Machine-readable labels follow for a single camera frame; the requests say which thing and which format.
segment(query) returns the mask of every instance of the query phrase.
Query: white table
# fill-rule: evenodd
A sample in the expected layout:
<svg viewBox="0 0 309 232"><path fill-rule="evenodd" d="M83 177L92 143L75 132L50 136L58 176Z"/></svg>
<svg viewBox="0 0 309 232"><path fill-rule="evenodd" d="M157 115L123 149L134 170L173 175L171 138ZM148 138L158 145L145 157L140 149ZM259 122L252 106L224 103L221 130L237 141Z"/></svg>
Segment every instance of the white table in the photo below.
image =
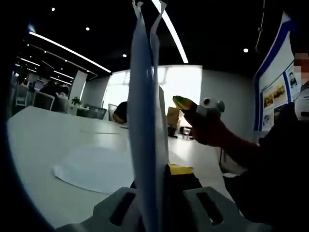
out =
<svg viewBox="0 0 309 232"><path fill-rule="evenodd" d="M61 163L75 146L103 146L119 151L125 151L127 147L127 129L115 123L31 106L9 119L8 132L13 159L24 188L55 228L90 217L93 207L108 195L65 183L55 178L52 168ZM230 198L214 148L195 141L169 139L169 150L192 164L203 186L212 186Z"/></svg>

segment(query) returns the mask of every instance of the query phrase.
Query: table surface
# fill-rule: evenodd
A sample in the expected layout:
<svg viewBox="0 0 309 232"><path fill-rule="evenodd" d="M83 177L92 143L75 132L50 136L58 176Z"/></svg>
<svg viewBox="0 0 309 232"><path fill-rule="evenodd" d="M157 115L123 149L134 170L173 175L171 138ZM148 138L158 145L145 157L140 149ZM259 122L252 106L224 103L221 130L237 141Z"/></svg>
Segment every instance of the table surface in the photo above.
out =
<svg viewBox="0 0 309 232"><path fill-rule="evenodd" d="M55 228L90 217L93 207L108 194L65 183L53 175L52 168L61 163L70 149L78 146L102 146L123 152L128 144L128 130L113 122L32 106L8 120L8 134L14 164L24 188L36 208ZM212 186L231 199L214 148L196 141L169 138L169 150L194 167L202 186Z"/></svg>

